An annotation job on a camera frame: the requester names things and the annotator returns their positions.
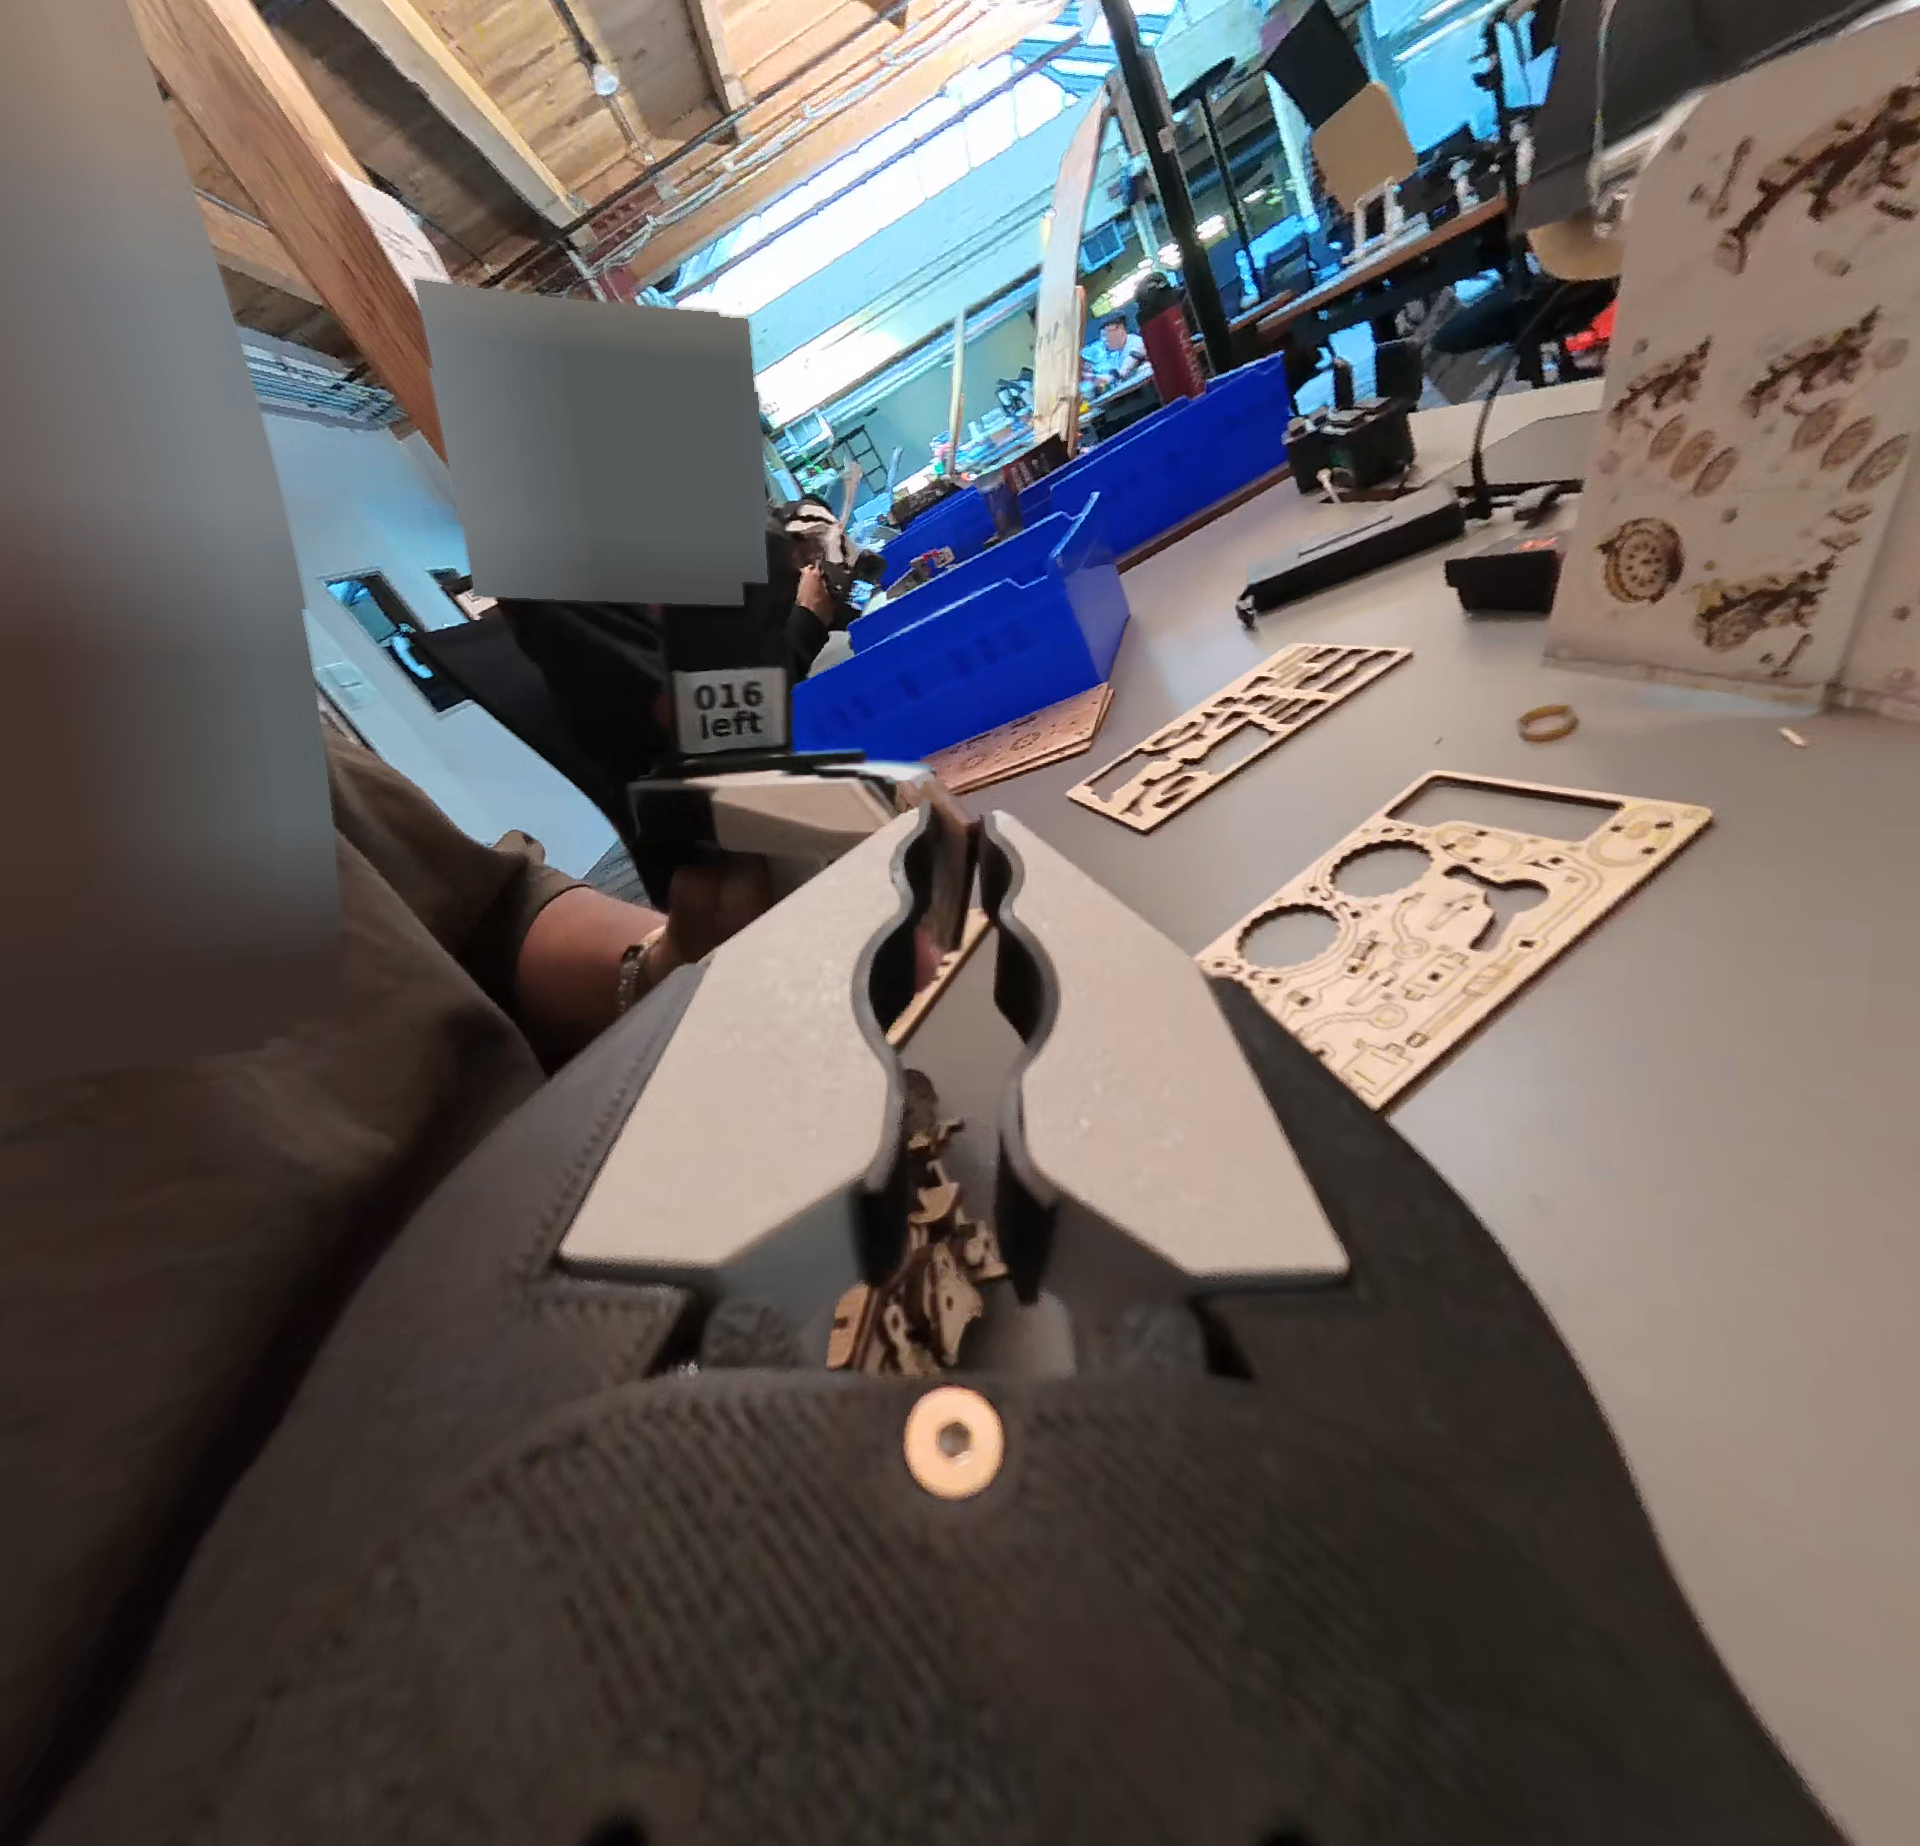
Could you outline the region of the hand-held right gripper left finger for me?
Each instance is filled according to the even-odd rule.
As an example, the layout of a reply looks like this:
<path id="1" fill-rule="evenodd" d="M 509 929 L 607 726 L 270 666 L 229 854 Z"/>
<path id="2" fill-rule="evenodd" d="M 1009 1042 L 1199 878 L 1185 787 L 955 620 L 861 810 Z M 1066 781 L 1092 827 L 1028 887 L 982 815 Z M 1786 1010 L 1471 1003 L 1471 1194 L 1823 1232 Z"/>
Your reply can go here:
<path id="1" fill-rule="evenodd" d="M 929 812 L 900 815 L 697 973 L 560 1243 L 586 1280 L 836 1300 L 902 1256 L 910 1182 L 892 1029 L 930 978 Z"/>

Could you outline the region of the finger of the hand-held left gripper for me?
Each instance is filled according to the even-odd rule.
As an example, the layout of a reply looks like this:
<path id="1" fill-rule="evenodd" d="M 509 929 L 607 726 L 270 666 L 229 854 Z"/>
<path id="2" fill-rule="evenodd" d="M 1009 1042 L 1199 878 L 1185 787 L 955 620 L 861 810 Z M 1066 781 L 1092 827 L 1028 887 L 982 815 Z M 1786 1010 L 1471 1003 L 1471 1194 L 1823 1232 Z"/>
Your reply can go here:
<path id="1" fill-rule="evenodd" d="M 828 867 L 900 815 L 935 773 L 925 766 L 817 766 L 705 781 L 711 842 L 732 856 Z"/>

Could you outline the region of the thin wooden puzzle piece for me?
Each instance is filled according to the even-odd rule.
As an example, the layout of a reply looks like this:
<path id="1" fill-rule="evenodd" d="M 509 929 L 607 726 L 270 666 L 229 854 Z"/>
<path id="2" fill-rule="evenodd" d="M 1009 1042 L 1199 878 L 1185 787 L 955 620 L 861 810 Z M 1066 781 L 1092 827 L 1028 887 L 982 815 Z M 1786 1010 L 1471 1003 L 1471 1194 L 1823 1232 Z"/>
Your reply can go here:
<path id="1" fill-rule="evenodd" d="M 982 822 L 953 801 L 947 794 L 930 794 L 923 799 L 925 835 L 915 844 L 915 857 L 923 862 L 925 905 L 922 931 L 939 957 L 960 949 L 968 917 L 972 915 L 976 870 L 980 862 Z"/>

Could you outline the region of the wooden model assembly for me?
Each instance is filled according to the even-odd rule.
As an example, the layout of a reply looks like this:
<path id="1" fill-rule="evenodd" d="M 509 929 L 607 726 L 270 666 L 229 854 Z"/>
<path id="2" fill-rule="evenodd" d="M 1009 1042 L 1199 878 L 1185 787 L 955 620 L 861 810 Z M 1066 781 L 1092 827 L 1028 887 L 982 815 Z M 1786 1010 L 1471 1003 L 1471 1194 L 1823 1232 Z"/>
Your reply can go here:
<path id="1" fill-rule="evenodd" d="M 947 1142 L 964 1124 L 944 1113 L 930 1077 L 912 1068 L 905 1075 L 905 1125 L 906 1246 L 881 1284 L 852 1281 L 840 1295 L 825 1349 L 831 1373 L 946 1374 L 985 1317 L 985 1287 L 1008 1280 L 995 1226 L 970 1212 L 964 1185 L 947 1173 Z"/>

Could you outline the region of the wooden puzzle sheet round holes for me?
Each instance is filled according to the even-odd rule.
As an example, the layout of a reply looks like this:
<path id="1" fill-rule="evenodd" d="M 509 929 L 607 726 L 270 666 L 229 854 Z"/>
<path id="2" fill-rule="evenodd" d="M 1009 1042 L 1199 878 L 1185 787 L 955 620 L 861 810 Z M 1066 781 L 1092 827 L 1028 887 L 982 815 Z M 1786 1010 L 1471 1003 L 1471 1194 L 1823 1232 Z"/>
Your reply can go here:
<path id="1" fill-rule="evenodd" d="M 1712 824 L 1706 804 L 1430 772 L 1195 963 L 1382 1113 Z"/>

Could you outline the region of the person's left forearm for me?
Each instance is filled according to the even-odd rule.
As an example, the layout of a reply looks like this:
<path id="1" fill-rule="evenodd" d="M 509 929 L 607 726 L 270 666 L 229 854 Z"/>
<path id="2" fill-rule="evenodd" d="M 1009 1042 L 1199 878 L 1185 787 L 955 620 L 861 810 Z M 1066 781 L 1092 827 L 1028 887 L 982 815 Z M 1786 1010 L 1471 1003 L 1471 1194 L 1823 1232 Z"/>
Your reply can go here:
<path id="1" fill-rule="evenodd" d="M 511 1010 L 552 1070 L 596 1042 L 661 976 L 665 915 L 594 887 L 569 887 L 529 922 L 511 976 Z"/>

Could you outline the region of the person's left hand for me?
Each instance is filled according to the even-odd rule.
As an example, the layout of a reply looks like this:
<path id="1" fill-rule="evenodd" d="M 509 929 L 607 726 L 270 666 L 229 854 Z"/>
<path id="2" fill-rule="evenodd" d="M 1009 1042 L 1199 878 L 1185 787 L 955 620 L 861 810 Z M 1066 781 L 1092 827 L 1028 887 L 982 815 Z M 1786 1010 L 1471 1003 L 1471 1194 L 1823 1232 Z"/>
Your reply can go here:
<path id="1" fill-rule="evenodd" d="M 757 922 L 797 882 L 787 862 L 728 854 L 681 867 L 671 882 L 661 937 L 661 976 L 708 958 Z"/>

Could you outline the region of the stack of brown wooden sheets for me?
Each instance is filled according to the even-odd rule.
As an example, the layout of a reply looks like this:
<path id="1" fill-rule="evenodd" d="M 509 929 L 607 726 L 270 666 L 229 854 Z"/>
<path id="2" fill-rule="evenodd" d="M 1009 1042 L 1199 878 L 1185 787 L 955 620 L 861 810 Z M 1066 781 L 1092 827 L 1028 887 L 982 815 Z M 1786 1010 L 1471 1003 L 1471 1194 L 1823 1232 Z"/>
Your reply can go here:
<path id="1" fill-rule="evenodd" d="M 1038 772 L 1089 752 L 1112 707 L 1112 697 L 1112 683 L 1099 682 L 1040 711 L 925 754 L 923 763 L 955 795 Z"/>

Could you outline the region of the blue storage bin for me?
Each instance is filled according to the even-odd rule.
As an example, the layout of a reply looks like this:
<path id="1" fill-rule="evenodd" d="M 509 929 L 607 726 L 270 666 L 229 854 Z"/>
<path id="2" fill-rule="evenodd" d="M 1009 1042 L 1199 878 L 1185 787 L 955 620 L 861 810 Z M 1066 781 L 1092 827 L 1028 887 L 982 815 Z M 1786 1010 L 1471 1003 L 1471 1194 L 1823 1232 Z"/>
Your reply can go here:
<path id="1" fill-rule="evenodd" d="M 791 749 L 910 761 L 1109 679 L 1131 610 L 1106 493 L 860 618 L 791 695 Z"/>
<path id="2" fill-rule="evenodd" d="M 937 550 L 952 556 L 959 581 L 1024 581 L 1051 557 L 1068 566 L 1121 564 L 1260 491 L 1283 470 L 1290 420 L 1292 391 L 1277 352 L 1024 483 L 1013 533 L 997 528 L 987 486 L 964 486 L 917 517 L 881 549 L 881 566 L 860 577 L 892 588 Z"/>

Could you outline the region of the wooden puzzle sheet narrow cutouts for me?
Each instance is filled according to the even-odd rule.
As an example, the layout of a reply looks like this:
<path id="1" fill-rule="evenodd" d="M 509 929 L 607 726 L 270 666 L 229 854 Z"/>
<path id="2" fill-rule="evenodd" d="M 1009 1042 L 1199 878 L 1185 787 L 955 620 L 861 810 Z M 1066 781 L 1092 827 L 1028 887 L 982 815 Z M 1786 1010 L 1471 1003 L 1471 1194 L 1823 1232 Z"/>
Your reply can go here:
<path id="1" fill-rule="evenodd" d="M 1406 648 L 1289 642 L 1079 781 L 1068 799 L 1151 833 L 1411 658 Z"/>

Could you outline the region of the curved wooden board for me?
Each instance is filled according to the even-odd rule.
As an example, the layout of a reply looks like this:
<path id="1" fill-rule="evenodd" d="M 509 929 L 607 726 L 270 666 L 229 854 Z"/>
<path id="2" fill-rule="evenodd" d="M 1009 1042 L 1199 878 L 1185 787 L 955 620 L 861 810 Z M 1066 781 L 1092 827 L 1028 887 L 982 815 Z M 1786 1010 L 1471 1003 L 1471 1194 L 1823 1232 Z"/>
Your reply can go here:
<path id="1" fill-rule="evenodd" d="M 1081 249 L 1110 113 L 1112 89 L 1109 83 L 1101 83 L 1068 139 L 1054 179 L 1040 271 L 1031 417 L 1038 441 L 1058 441 L 1068 458 L 1076 454 L 1081 441 L 1081 348 L 1084 331 Z"/>

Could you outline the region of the black rectangular bar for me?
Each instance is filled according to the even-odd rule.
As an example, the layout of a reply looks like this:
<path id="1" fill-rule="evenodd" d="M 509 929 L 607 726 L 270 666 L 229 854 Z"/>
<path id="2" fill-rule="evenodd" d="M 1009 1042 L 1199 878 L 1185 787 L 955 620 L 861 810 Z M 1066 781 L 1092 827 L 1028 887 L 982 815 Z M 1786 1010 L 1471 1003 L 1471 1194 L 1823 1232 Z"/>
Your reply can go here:
<path id="1" fill-rule="evenodd" d="M 1253 629 L 1260 615 L 1317 592 L 1353 582 L 1466 535 L 1467 513 L 1447 484 L 1349 508 L 1349 524 L 1331 535 L 1290 549 L 1280 561 L 1251 567 L 1234 602 L 1236 620 Z"/>

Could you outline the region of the small black box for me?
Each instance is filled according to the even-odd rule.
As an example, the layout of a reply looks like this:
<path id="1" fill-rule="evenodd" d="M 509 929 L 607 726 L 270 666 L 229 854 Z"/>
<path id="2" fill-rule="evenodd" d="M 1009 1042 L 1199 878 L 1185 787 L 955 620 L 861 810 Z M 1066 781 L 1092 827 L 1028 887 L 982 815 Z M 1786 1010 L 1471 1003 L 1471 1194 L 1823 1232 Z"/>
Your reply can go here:
<path id="1" fill-rule="evenodd" d="M 1497 539 L 1444 561 L 1444 582 L 1471 618 L 1548 618 L 1566 543 L 1563 535 Z"/>

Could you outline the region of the black pillar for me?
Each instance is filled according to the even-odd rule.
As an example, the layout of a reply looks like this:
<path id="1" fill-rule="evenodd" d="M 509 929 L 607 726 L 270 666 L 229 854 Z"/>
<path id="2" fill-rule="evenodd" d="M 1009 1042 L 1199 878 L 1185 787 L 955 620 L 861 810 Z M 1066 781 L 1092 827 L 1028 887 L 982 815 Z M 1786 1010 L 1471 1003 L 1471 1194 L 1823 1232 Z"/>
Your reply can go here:
<path id="1" fill-rule="evenodd" d="M 1203 333 L 1212 376 L 1234 368 L 1231 318 L 1222 302 L 1212 268 L 1199 238 L 1199 221 L 1190 199 L 1188 176 L 1179 161 L 1171 102 L 1152 53 L 1141 42 L 1141 23 L 1131 0 L 1097 0 L 1109 23 L 1116 68 L 1134 109 L 1155 190 L 1180 250 L 1188 299 Z"/>

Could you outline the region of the illustrated instruction booklet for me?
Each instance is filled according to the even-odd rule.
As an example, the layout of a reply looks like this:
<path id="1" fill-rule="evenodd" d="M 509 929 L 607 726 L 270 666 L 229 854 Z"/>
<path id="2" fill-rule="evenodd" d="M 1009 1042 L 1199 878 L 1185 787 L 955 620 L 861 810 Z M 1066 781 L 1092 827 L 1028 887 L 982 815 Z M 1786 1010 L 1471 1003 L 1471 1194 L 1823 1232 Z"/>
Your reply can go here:
<path id="1" fill-rule="evenodd" d="M 1915 36 L 1703 95 L 1627 208 L 1545 658 L 1823 703 L 1915 461 Z"/>

